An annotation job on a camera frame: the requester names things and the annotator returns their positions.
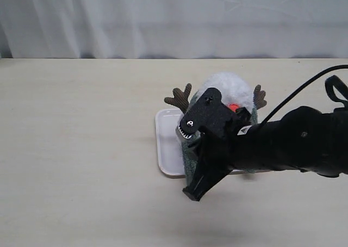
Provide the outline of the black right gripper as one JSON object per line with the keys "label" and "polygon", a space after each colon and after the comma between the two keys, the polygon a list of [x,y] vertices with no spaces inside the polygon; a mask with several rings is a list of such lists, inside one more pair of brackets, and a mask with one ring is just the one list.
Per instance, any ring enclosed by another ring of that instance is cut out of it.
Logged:
{"label": "black right gripper", "polygon": [[192,201],[201,198],[232,170],[283,171],[288,159],[281,152],[281,121],[265,125],[251,124],[251,115],[241,108],[235,112],[241,126],[226,140],[213,139],[200,133],[198,161],[191,182],[182,192]]}

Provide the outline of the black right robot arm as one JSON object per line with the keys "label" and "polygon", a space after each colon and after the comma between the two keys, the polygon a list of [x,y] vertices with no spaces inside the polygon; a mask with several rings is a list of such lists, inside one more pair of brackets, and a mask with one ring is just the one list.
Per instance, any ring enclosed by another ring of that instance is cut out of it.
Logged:
{"label": "black right robot arm", "polygon": [[278,121],[245,126],[223,139],[202,134],[188,146],[195,172],[183,193],[193,201],[233,170],[347,174],[347,111],[332,113],[301,106]]}

